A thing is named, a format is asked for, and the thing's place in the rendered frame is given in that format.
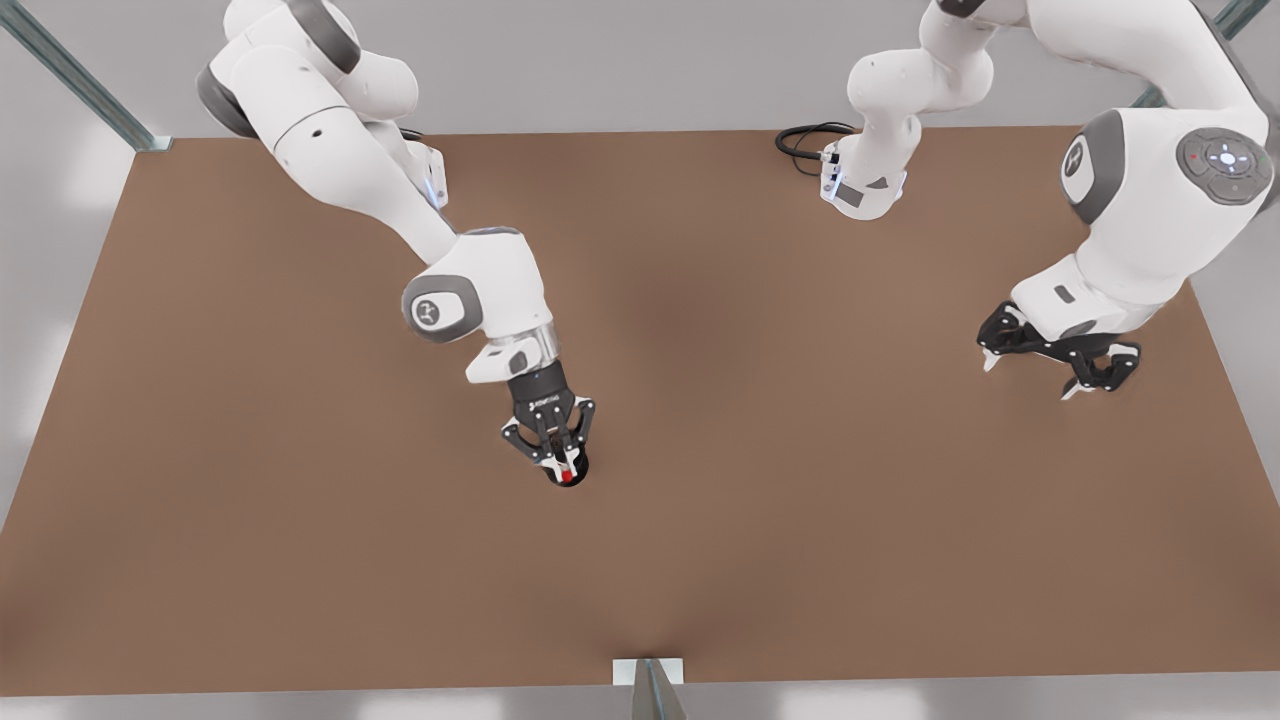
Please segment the small black object red mark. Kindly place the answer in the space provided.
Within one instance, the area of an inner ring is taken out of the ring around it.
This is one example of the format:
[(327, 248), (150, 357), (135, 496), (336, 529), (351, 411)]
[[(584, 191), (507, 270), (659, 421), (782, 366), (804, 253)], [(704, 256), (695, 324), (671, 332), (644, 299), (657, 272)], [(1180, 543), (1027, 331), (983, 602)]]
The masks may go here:
[(552, 455), (539, 462), (539, 466), (553, 484), (568, 488), (580, 484), (586, 478), (589, 457), (581, 445), (568, 450), (556, 448)]

